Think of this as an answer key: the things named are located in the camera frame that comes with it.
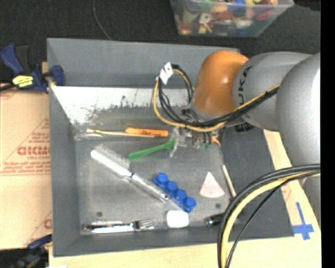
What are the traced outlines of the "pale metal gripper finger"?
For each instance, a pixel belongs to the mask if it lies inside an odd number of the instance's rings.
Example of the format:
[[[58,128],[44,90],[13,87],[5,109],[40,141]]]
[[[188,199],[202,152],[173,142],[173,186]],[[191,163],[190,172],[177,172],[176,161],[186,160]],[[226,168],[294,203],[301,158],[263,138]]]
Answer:
[[[174,147],[170,151],[169,156],[170,157],[178,157],[179,155],[181,155],[184,152],[184,150],[185,150],[185,142],[175,140]]]
[[[185,140],[184,131],[180,127],[173,127],[171,138],[175,140]]]

